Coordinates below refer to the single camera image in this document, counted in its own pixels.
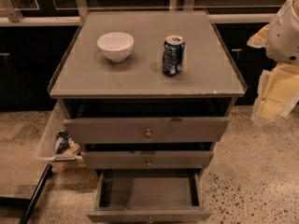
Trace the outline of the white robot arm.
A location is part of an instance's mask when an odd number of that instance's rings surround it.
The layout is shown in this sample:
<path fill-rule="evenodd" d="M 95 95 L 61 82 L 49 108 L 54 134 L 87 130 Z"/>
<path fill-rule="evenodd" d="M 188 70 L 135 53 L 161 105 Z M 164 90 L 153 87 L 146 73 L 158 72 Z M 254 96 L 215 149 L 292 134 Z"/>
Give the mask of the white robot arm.
<path fill-rule="evenodd" d="M 299 96 L 299 0 L 287 0 L 247 45 L 265 48 L 266 56 L 277 63 L 260 75 L 251 120 L 265 125 L 277 117 L 287 117 Z"/>

